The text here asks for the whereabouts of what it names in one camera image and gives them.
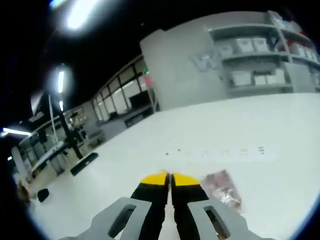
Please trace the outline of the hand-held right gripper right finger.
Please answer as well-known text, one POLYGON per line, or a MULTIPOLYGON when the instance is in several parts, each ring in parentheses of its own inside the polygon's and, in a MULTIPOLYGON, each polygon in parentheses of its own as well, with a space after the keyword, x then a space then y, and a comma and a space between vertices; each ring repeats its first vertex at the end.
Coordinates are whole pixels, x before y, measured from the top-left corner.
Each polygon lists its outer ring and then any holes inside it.
POLYGON ((173 173, 171 199, 181 240, 251 240, 253 232, 238 212, 218 199, 209 199, 191 176, 173 173))

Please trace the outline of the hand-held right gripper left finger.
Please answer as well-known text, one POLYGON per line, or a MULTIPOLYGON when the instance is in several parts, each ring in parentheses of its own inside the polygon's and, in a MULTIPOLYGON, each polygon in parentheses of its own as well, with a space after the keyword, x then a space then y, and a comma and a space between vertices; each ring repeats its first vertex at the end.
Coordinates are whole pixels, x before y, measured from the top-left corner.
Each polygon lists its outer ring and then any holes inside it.
POLYGON ((96 214, 90 227, 65 240, 157 240, 168 200, 168 173, 143 178, 131 197, 121 197, 96 214))

